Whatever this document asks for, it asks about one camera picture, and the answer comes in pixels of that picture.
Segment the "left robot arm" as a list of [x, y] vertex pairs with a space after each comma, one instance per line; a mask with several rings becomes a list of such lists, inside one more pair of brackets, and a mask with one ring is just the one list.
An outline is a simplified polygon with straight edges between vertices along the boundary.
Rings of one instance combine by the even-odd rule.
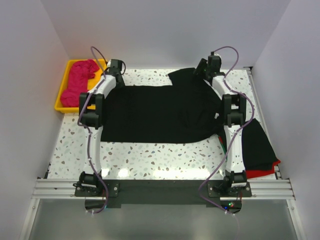
[[100, 148], [104, 125], [105, 99], [111, 90], [125, 85], [123, 74], [126, 64], [122, 60], [111, 59], [102, 69], [100, 80], [88, 92], [79, 96], [78, 126], [85, 132], [85, 154], [83, 171], [76, 185], [78, 191], [91, 194], [107, 193], [108, 189], [101, 176]]

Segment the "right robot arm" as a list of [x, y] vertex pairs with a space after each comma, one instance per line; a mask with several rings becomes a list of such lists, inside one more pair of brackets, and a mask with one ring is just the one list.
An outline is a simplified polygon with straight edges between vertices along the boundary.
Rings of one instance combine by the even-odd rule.
[[194, 75], [203, 77], [221, 97], [218, 120], [223, 126], [226, 138], [226, 168], [222, 183], [211, 188], [217, 194], [228, 194], [243, 190], [247, 185], [242, 145], [247, 99], [245, 95], [237, 93], [228, 85], [221, 65], [221, 57], [212, 51], [207, 60], [200, 60]]

